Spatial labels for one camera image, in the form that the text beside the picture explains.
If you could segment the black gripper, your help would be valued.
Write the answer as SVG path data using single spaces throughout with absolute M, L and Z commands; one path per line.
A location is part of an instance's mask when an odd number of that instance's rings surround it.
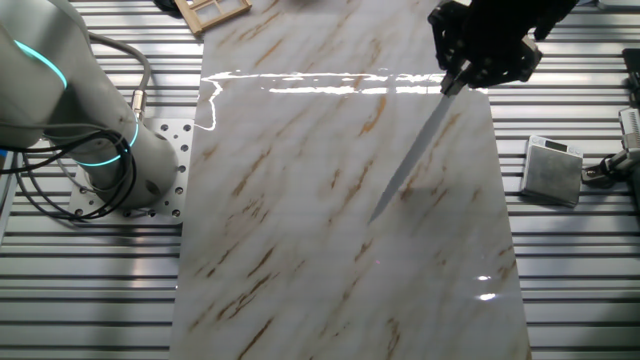
M 513 81 L 527 82 L 543 53 L 524 36 L 534 29 L 534 38 L 544 40 L 574 7 L 575 0 L 439 2 L 428 22 L 433 30 L 436 59 L 445 72 L 441 93 L 456 96 L 468 83 L 470 88 L 489 88 Z M 466 43 L 489 48 L 517 42 L 502 54 L 481 57 L 471 76 L 473 65 L 465 53 Z

